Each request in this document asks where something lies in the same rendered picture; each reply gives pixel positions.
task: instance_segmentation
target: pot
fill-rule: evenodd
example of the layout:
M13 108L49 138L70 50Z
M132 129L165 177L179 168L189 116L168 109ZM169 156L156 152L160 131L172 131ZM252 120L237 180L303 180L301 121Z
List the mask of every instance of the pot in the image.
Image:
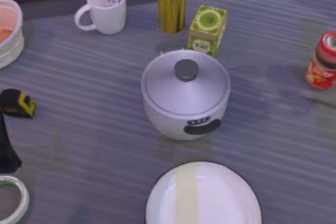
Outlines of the pot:
M15 61L24 48L23 15L13 0L0 0L0 69Z
M194 140L219 128L230 90L226 69L192 50L161 54L141 78L148 119L161 134L176 140Z
M250 186L227 167L192 162L164 174L146 204L146 224L261 224Z

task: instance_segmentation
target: coca-cola can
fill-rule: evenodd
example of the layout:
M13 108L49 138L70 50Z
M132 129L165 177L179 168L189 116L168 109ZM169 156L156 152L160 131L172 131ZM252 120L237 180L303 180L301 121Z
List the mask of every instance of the coca-cola can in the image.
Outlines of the coca-cola can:
M321 90L336 83L336 31L321 36L308 64L306 81Z

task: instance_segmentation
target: white ring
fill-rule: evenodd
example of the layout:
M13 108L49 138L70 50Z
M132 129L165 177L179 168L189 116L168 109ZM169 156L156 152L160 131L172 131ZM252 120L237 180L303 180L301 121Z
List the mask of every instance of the white ring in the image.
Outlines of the white ring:
M16 224L21 220L28 209L29 192L19 179L12 176L0 176L0 186L1 185L15 185L21 192L21 200L17 209L6 219L0 220L0 224Z

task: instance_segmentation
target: tabletop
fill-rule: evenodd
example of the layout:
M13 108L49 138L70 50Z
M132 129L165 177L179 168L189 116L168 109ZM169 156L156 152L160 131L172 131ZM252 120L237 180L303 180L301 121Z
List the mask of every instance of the tabletop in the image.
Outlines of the tabletop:
M31 203L20 223L144 223L146 199L168 169L219 162L254 190L264 224L334 224L336 89L317 91L304 71L320 35L336 29L336 1L193 0L228 10L217 59L232 92L220 129L196 141L160 135L145 116L145 66L186 41L157 29L156 4L131 6L119 34L82 32L73 15L24 22L25 49L1 70L0 88L26 91L35 117L6 117ZM0 219L19 202L0 190Z

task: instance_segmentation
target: rice cooker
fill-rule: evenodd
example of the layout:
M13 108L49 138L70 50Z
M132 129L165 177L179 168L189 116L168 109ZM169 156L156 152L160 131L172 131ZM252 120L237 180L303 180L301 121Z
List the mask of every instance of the rice cooker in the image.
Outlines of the rice cooker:
M193 50L161 54L141 78L148 119L161 134L176 140L194 140L219 128L230 90L221 63Z
M146 204L146 224L261 224L250 186L227 167L192 162L164 174Z

